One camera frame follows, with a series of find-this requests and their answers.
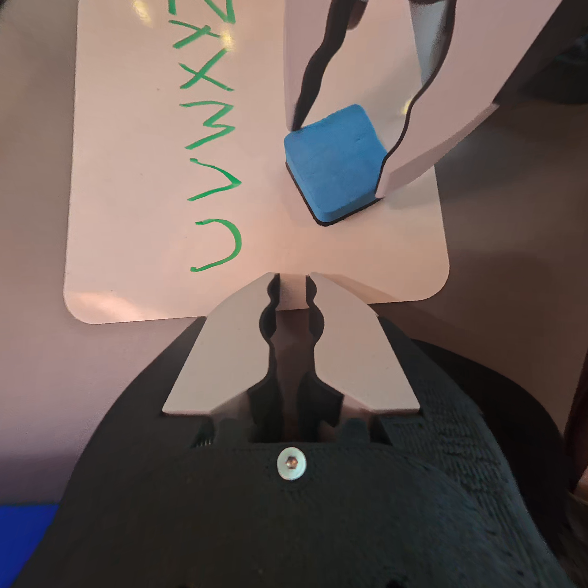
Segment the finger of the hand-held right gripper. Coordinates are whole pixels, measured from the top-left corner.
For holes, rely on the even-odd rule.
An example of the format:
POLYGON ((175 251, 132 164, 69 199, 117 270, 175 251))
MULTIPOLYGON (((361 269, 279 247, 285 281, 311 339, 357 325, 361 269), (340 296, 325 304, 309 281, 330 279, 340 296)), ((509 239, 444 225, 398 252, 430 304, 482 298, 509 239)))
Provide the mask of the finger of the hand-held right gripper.
POLYGON ((283 81, 286 126, 300 129, 346 33, 359 24, 367 1, 285 1, 283 81))
POLYGON ((422 176, 494 103, 560 1, 410 1, 423 86, 380 170, 376 197, 422 176))

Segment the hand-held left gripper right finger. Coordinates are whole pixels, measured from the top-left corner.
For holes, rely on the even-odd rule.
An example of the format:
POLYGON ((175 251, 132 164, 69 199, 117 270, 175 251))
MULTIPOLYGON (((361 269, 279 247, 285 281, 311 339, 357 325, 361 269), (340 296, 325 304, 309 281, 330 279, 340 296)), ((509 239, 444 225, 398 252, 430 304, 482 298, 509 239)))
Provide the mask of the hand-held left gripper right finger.
POLYGON ((349 418, 417 415, 420 403, 377 313, 320 273, 306 276, 312 366, 300 381, 300 435, 319 435, 349 418))

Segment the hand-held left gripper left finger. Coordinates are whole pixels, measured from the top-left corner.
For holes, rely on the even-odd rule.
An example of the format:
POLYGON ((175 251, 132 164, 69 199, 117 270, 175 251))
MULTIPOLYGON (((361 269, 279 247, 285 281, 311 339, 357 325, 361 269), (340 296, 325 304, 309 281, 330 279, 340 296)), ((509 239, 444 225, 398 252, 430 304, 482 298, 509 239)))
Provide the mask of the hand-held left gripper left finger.
POLYGON ((281 277, 268 272, 223 300, 206 318, 163 406, 170 416, 254 424, 256 438, 283 435, 283 397, 272 336, 281 277))

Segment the blue whiteboard eraser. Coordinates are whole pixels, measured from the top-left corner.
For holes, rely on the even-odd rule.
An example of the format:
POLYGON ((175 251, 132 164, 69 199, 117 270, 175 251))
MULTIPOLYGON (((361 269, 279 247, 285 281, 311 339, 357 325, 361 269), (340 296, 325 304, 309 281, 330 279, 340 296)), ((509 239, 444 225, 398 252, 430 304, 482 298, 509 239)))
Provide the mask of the blue whiteboard eraser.
POLYGON ((285 162, 315 222, 330 226, 370 207, 387 155, 358 104, 290 132, 285 162))

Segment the white whiteboard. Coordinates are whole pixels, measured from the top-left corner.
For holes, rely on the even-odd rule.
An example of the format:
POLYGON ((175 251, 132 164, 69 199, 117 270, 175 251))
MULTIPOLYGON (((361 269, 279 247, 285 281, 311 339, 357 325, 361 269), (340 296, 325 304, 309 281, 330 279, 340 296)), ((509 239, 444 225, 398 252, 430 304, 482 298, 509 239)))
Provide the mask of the white whiteboard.
POLYGON ((285 164, 285 1, 79 1, 64 300, 92 324, 207 315, 267 272, 367 303, 449 275, 435 170, 330 226, 285 164))

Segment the blue plastic bin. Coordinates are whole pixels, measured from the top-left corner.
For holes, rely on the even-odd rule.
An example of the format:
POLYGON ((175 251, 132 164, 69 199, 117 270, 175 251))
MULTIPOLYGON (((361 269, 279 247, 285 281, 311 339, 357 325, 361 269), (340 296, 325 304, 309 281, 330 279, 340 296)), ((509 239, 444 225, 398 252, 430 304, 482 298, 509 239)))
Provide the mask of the blue plastic bin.
POLYGON ((1 587, 9 587, 42 540, 58 503, 1 506, 1 587))

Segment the dark rounded object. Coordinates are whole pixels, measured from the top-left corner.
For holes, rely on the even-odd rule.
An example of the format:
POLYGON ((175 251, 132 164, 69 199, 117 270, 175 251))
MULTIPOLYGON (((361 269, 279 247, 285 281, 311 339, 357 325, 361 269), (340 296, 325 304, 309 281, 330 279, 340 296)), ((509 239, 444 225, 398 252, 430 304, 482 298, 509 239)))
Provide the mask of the dark rounded object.
POLYGON ((571 474, 562 435, 543 405, 524 388, 482 364, 412 339, 480 408, 508 460, 533 522, 562 557, 571 474))

